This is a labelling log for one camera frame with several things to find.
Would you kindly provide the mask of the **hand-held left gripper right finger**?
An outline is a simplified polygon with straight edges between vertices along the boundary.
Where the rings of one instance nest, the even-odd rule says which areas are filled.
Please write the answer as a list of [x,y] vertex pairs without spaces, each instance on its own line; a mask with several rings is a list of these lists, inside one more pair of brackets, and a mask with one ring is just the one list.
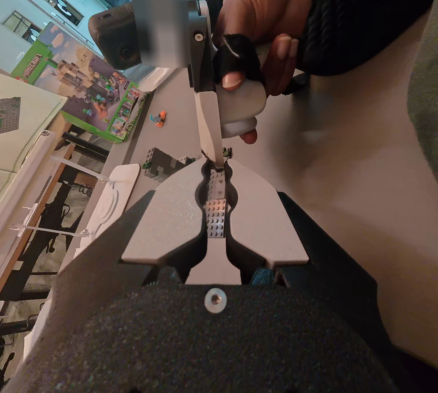
[[304,265],[309,256],[279,197],[264,178],[234,159],[225,163],[226,253],[251,280],[259,268]]

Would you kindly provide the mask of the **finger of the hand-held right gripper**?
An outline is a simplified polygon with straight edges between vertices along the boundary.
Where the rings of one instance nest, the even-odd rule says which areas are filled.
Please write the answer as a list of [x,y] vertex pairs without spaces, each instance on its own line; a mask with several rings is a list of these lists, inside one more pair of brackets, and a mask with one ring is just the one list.
[[201,151],[219,169],[224,167],[222,133],[215,91],[194,93]]

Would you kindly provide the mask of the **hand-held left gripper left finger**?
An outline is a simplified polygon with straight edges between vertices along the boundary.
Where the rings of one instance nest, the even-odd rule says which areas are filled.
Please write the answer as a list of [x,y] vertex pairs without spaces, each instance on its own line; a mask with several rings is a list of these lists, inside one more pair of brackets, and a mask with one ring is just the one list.
[[199,159],[173,174],[154,191],[121,259],[159,269],[176,269],[186,282],[207,253],[204,205],[210,161]]

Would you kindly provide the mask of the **grey green toy brick assembly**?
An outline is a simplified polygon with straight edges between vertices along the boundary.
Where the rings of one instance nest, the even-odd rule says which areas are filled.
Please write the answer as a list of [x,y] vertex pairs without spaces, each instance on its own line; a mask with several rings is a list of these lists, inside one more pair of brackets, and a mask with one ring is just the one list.
[[211,169],[205,203],[208,238],[224,238],[227,201],[225,171]]

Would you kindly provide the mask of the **grey toy brick baseplate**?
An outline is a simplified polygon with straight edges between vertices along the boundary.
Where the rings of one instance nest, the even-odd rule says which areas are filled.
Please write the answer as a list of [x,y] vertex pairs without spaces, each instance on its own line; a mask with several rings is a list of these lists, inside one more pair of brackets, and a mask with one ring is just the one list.
[[[232,148],[224,147],[222,150],[223,155],[225,156],[224,161],[231,159]],[[197,160],[203,158],[205,158],[205,154],[203,151],[201,152],[201,155],[195,157],[184,156],[178,159],[172,157],[171,155],[168,155],[161,149],[151,148],[146,154],[145,161],[141,164],[141,169],[144,170],[145,176],[153,180],[163,182],[168,177],[172,176],[178,171],[181,171],[186,166],[189,166],[195,163]],[[211,171],[209,172],[211,172],[209,175],[209,181],[217,182],[221,184],[222,187],[225,186],[226,183],[224,170],[214,170],[212,167]],[[204,177],[204,171],[202,166],[199,168],[199,173],[201,174],[201,180],[207,178]]]

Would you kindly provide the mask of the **grey desk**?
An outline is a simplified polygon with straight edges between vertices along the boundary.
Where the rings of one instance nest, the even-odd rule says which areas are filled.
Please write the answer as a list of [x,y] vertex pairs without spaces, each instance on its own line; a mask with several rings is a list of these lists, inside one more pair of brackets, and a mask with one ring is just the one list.
[[437,367],[437,184],[407,112],[412,71],[315,78],[269,98],[233,159],[293,198],[378,283],[393,343]]

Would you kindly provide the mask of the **glass window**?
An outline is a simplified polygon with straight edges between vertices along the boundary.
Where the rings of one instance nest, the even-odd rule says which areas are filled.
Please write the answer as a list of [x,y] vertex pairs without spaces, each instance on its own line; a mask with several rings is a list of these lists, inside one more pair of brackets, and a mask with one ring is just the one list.
[[63,18],[77,27],[84,16],[67,0],[44,0],[54,8]]
[[18,11],[12,12],[5,18],[2,25],[30,44],[33,44],[38,39],[42,31]]

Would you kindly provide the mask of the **green toy brick set box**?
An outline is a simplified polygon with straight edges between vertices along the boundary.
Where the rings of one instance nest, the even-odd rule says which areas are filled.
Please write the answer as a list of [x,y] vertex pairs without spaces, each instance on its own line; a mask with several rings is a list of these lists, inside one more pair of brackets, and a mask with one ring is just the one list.
[[11,76],[66,98],[67,122],[121,143],[128,138],[147,94],[63,29],[48,23]]

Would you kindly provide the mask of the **white instruction booklet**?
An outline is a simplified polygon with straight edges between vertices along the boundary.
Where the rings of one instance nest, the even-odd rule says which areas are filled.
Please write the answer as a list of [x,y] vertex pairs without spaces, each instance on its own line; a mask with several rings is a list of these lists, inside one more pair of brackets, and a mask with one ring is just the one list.
[[28,151],[66,98],[18,79],[0,76],[0,195],[16,176]]

